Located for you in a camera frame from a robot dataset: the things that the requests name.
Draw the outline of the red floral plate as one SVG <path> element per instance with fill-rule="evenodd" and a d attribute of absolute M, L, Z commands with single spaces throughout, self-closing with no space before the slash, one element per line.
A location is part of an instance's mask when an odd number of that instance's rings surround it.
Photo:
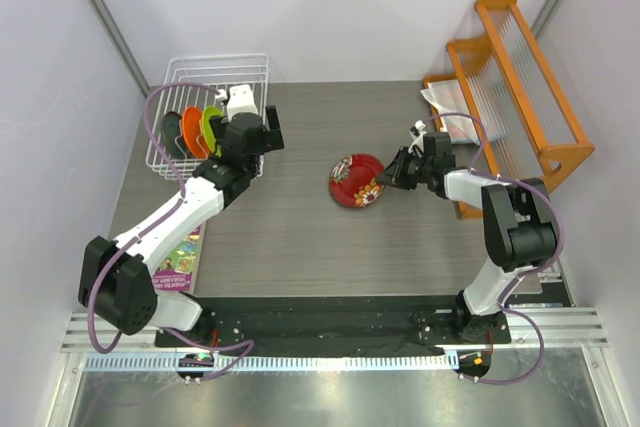
<path fill-rule="evenodd" d="M 342 158 L 332 169 L 328 181 L 331 198 L 340 206 L 362 209 L 374 203 L 384 186 L 376 177 L 384 170 L 381 161 L 370 154 L 352 154 Z"/>

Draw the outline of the purple treehouse book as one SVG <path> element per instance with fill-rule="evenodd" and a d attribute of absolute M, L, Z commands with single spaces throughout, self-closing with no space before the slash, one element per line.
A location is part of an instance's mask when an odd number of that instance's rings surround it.
<path fill-rule="evenodd" d="M 193 294 L 206 224 L 190 232 L 165 257 L 153 276 L 156 290 Z"/>

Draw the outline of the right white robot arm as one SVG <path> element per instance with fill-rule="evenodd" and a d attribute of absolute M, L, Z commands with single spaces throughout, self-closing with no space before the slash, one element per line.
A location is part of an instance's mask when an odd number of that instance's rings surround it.
<path fill-rule="evenodd" d="M 456 340 L 483 342 L 515 287 L 552 262 L 562 246 L 556 212 L 542 179 L 508 180 L 465 169 L 456 165 L 447 133 L 414 126 L 410 135 L 412 143 L 376 181 L 406 191 L 424 184 L 440 198 L 482 211 L 487 259 L 456 296 L 449 325 Z"/>

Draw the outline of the dark teal plate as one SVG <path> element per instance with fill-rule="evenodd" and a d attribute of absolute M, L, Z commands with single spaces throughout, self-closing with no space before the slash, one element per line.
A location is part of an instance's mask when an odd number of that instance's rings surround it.
<path fill-rule="evenodd" d="M 167 112 L 162 120 L 162 140 L 167 153 L 176 159 L 191 156 L 181 130 L 182 116 L 175 111 Z"/>

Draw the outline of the orange wooden rack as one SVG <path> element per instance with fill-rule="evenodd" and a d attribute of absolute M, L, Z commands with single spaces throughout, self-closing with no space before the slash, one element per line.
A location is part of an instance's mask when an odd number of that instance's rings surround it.
<path fill-rule="evenodd" d="M 476 0 L 484 28 L 447 43 L 451 69 L 427 75 L 428 82 L 457 80 L 471 115 L 454 112 L 486 132 L 475 117 L 484 105 L 505 137 L 481 150 L 474 167 L 511 178 L 539 177 L 556 190 L 595 150 L 517 0 Z"/>

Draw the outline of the lime green plate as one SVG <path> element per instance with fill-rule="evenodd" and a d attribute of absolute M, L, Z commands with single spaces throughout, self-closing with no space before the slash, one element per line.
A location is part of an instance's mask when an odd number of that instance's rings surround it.
<path fill-rule="evenodd" d="M 211 121 L 216 118 L 222 118 L 223 112 L 213 105 L 207 106 L 204 108 L 200 120 L 201 125 L 201 133 L 204 138 L 206 146 L 209 148 L 211 153 L 218 153 L 220 151 L 220 146 L 214 132 L 214 129 L 211 125 Z"/>

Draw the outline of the perforated metal rail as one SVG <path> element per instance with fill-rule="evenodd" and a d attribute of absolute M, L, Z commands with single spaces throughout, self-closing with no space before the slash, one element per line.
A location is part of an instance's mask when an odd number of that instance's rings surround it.
<path fill-rule="evenodd" d="M 439 356 L 374 358 L 292 358 L 250 356 L 235 362 L 230 356 L 208 358 L 204 353 L 161 352 L 155 354 L 91 354 L 87 372 L 180 372 L 209 373 L 229 367 L 233 373 L 257 372 L 352 372 L 352 371 L 435 371 L 455 370 L 458 355 L 447 351 Z"/>

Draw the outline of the orange plate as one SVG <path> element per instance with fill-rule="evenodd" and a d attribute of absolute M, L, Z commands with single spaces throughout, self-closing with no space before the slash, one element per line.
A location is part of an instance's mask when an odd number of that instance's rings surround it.
<path fill-rule="evenodd" d="M 182 116 L 182 135 L 191 154 L 197 159 L 206 159 L 210 149 L 202 133 L 201 118 L 202 111 L 199 108 L 187 107 Z"/>

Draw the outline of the white paper booklet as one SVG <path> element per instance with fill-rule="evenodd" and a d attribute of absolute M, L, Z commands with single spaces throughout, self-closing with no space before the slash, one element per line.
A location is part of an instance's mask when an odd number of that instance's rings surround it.
<path fill-rule="evenodd" d="M 471 115 L 460 85 L 455 79 L 428 82 L 427 87 L 421 90 L 421 94 L 436 109 L 438 114 L 457 112 Z M 477 110 L 478 113 L 475 114 L 475 117 L 482 121 L 489 136 L 489 141 L 495 142 L 504 138 L 504 128 L 499 125 L 495 116 L 490 114 L 482 104 L 477 107 Z M 447 131 L 454 143 L 474 143 L 476 145 L 480 143 L 472 120 L 466 117 L 452 116 L 442 117 L 440 121 L 443 123 L 441 131 Z"/>

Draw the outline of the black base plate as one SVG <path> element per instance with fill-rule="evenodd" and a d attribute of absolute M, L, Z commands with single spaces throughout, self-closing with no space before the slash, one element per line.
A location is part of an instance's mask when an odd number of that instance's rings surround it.
<path fill-rule="evenodd" d="M 209 297 L 187 337 L 231 346 L 251 340 L 254 356 L 375 358 L 436 355 L 445 346 L 507 345 L 502 313 L 476 321 L 459 297 Z"/>

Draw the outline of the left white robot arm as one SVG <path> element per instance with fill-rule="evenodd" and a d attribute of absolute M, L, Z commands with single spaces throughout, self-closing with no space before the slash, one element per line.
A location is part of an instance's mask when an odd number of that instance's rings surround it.
<path fill-rule="evenodd" d="M 184 186 L 140 224 L 114 240 L 97 236 L 85 248 L 78 299 L 124 335 L 145 327 L 169 327 L 190 345 L 205 344 L 212 320 L 190 295 L 158 290 L 153 276 L 193 230 L 220 214 L 257 177 L 262 155 L 281 150 L 284 139 L 273 105 L 266 115 L 240 113 L 220 122 L 219 156 L 200 163 Z"/>

